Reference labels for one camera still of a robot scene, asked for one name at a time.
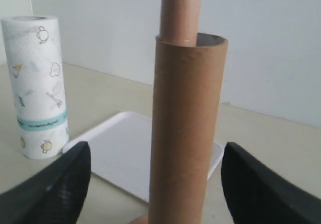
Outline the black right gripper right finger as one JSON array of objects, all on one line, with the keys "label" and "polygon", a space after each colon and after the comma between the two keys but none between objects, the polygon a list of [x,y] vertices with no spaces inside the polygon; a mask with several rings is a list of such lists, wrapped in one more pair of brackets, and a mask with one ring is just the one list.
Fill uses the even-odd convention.
[{"label": "black right gripper right finger", "polygon": [[234,142],[221,183],[234,223],[320,223],[320,199],[293,185]]}]

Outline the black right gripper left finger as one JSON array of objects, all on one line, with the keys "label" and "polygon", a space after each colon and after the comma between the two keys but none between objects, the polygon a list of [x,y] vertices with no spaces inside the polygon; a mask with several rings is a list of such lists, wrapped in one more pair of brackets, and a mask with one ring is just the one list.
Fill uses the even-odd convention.
[{"label": "black right gripper left finger", "polygon": [[91,176],[87,142],[1,194],[1,223],[76,223]]}]

